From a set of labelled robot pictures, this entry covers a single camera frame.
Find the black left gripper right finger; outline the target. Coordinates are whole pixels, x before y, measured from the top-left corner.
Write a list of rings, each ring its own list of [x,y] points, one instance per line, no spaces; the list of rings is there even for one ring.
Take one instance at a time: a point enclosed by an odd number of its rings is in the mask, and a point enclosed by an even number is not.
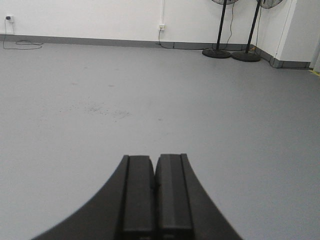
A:
[[[160,240],[240,240],[183,154],[161,154],[155,171]]]

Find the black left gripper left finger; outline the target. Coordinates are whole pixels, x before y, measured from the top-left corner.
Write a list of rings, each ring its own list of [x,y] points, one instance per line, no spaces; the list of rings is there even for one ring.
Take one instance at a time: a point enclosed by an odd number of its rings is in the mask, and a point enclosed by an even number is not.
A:
[[[101,189],[80,209],[37,240],[151,240],[155,180],[146,155],[124,155]]]

